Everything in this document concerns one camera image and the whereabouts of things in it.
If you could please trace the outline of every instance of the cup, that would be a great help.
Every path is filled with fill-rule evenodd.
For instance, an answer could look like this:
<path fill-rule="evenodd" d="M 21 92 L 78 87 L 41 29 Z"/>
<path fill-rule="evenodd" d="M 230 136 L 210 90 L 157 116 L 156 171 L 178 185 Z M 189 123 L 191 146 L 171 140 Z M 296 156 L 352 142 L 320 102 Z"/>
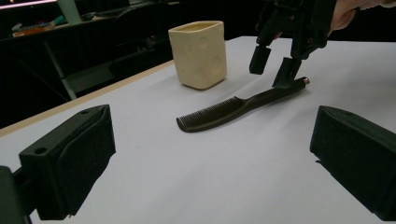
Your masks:
<path fill-rule="evenodd" d="M 75 0 L 57 0 L 57 2 L 69 25 L 79 24 L 82 22 L 81 17 L 78 14 Z"/>
<path fill-rule="evenodd" d="M 208 89 L 227 75 L 222 21 L 195 21 L 168 31 L 178 80 Z"/>

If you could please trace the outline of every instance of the comb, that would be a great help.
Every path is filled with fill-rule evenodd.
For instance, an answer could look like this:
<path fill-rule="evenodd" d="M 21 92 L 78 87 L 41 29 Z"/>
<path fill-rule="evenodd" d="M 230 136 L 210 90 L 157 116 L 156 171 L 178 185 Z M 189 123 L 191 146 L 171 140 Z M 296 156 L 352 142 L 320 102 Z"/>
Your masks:
<path fill-rule="evenodd" d="M 307 77 L 300 77 L 295 79 L 287 89 L 273 88 L 247 99 L 241 99 L 235 96 L 216 105 L 177 118 L 177 125 L 181 131 L 186 133 L 197 133 L 212 129 L 233 119 L 237 119 L 248 111 L 300 91 L 309 82 Z"/>

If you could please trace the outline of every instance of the human hand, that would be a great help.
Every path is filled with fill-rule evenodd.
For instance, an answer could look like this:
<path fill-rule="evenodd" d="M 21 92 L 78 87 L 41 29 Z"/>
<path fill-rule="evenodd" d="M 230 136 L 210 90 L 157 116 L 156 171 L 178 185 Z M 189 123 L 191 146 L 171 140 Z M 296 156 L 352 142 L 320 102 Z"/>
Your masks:
<path fill-rule="evenodd" d="M 329 34 L 334 30 L 346 28 L 355 17 L 357 8 L 364 10 L 377 6 L 396 7 L 396 0 L 337 0 Z"/>

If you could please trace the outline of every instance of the table surface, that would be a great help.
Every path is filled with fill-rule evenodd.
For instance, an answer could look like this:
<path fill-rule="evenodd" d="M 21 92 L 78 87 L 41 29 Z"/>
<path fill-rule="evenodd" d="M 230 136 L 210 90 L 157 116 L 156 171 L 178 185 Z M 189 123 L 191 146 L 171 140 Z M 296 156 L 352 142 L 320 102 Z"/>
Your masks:
<path fill-rule="evenodd" d="M 303 62 L 297 77 L 310 78 L 306 90 L 212 130 L 177 127 L 177 117 L 270 89 L 290 45 L 274 41 L 257 76 L 248 72 L 255 37 L 227 41 L 227 77 L 206 91 L 181 85 L 170 62 L 61 105 L 1 130 L 0 164 L 15 171 L 35 140 L 80 110 L 109 104 L 117 153 L 62 223 L 382 223 L 316 163 L 309 144 L 320 105 L 396 132 L 395 43 L 331 41 Z"/>

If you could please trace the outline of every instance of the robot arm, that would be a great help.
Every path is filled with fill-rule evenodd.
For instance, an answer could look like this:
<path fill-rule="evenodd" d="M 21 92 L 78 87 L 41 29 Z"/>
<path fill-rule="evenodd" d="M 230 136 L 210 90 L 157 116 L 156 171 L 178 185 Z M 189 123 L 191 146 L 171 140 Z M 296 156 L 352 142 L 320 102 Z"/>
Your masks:
<path fill-rule="evenodd" d="M 249 71 L 261 75 L 271 50 L 267 47 L 279 33 L 291 35 L 290 56 L 284 58 L 277 72 L 273 87 L 286 89 L 293 82 L 302 60 L 317 48 L 327 44 L 336 0 L 275 0 L 268 19 L 268 4 L 264 7 L 256 26 L 259 32 Z"/>

